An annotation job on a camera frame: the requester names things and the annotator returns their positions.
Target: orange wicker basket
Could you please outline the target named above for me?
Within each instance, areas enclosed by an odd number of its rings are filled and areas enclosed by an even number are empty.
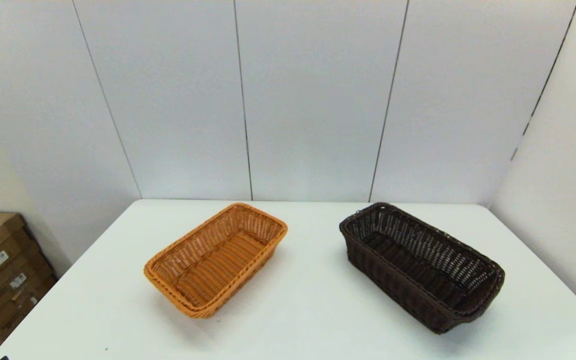
[[[273,255],[283,221],[233,203],[154,255],[146,278],[181,312],[212,317]]]

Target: dark brown wicker basket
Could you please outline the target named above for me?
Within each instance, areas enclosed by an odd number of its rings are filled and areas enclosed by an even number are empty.
[[[437,334],[482,316],[504,283],[496,262],[390,203],[357,211],[339,229],[348,260]]]

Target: tabletop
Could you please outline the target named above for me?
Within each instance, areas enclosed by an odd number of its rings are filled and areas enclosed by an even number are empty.
[[[576,296],[479,205],[396,204],[505,270],[487,312],[443,335],[348,262],[339,223],[367,203],[247,202],[284,221],[287,235],[213,317],[187,317],[144,264],[231,203],[133,203],[7,338],[0,359],[576,359]]]

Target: wall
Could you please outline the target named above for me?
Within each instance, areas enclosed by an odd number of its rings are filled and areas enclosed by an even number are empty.
[[[491,210],[576,294],[576,14]]]
[[[71,262],[142,197],[487,204],[574,4],[0,2],[0,144]]]
[[[141,198],[73,3],[0,2],[0,144],[70,262]]]
[[[71,266],[55,235],[37,210],[32,198],[14,172],[4,149],[0,145],[0,212],[19,213],[36,238],[44,255],[50,260],[58,276]]]

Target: wicker basket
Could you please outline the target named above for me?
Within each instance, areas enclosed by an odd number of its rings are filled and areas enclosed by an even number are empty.
[[[389,203],[357,211],[339,229],[348,260],[437,334],[482,316],[504,283],[494,261]]]
[[[233,203],[151,258],[146,278],[181,312],[209,318],[273,255],[286,224]]]

